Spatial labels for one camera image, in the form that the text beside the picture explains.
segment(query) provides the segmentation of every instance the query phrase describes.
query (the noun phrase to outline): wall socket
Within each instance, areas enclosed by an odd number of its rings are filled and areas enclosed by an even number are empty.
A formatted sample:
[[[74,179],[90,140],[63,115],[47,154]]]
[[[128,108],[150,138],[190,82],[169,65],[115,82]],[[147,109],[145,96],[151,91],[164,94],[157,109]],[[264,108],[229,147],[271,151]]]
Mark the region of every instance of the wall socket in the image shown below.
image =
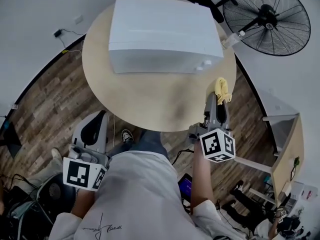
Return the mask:
[[[73,20],[74,20],[74,23],[77,25],[77,24],[79,24],[80,22],[83,22],[83,21],[84,21],[84,16],[81,14],[81,15],[79,15],[78,17],[75,17]]]

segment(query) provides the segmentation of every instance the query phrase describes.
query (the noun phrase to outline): power adapter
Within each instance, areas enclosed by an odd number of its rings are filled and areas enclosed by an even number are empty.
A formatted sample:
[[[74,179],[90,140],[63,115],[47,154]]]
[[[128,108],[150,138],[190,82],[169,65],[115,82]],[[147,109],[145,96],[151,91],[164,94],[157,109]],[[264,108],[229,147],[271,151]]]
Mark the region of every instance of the power adapter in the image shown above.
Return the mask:
[[[56,32],[53,33],[53,35],[54,35],[55,38],[61,36],[61,34],[62,34],[61,29],[58,29]]]

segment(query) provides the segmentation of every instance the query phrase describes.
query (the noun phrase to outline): floor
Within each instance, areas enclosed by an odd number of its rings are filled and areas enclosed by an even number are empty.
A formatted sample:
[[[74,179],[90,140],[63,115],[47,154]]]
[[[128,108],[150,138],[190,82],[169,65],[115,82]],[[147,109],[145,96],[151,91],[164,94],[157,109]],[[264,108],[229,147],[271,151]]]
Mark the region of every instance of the floor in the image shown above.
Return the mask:
[[[81,49],[79,43],[73,50]],[[232,101],[228,104],[230,128],[235,138],[236,155],[272,166],[275,162],[272,141],[262,112],[244,75],[237,69]],[[87,115],[106,108],[97,100],[87,84],[79,52],[68,52],[51,66],[22,98],[11,116],[22,148],[12,159],[7,147],[0,147],[0,174],[19,173],[30,176],[51,160],[50,150],[58,148],[64,155],[75,126]],[[113,115],[109,114],[107,149],[113,147]],[[138,135],[140,129],[115,116],[115,145],[121,141],[121,130],[128,128]],[[185,146],[186,131],[162,133],[162,143],[171,162]],[[192,171],[192,154],[183,153],[174,167],[180,176]],[[255,189],[263,188],[266,174],[231,161],[212,163],[211,179],[214,196],[221,203],[230,199],[229,190],[239,179]],[[236,209],[245,214],[243,206]]]

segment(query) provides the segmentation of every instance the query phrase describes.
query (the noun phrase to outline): black and white marker cube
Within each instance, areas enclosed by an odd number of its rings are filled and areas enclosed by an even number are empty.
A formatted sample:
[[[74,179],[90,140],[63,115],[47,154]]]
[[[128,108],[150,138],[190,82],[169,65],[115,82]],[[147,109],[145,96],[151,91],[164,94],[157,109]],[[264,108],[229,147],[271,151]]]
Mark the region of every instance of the black and white marker cube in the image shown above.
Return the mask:
[[[200,136],[204,158],[220,163],[236,156],[235,139],[220,129],[214,129]]]
[[[97,191],[106,172],[101,164],[63,158],[63,183],[69,186]]]

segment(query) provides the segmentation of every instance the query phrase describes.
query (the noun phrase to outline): sneaker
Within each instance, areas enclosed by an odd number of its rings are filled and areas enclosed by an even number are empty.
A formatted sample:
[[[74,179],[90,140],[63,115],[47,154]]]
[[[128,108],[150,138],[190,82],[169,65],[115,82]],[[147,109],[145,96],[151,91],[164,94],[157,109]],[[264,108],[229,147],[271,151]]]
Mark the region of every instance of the sneaker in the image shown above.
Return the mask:
[[[243,184],[244,184],[244,181],[243,180],[239,180],[235,186],[233,187],[233,189],[230,190],[230,194],[233,195],[234,194],[234,191],[236,190],[239,190],[239,191],[243,191]]]
[[[128,129],[122,130],[121,137],[122,137],[123,143],[126,143],[127,141],[134,142],[134,136],[132,135],[131,131],[129,131]]]
[[[226,211],[226,210],[228,210],[229,207],[234,207],[235,203],[236,203],[236,200],[231,200],[231,201],[225,203],[224,205],[222,205],[221,209]]]
[[[53,159],[57,159],[57,158],[62,159],[59,150],[55,147],[53,149],[51,149],[51,155],[52,155]]]

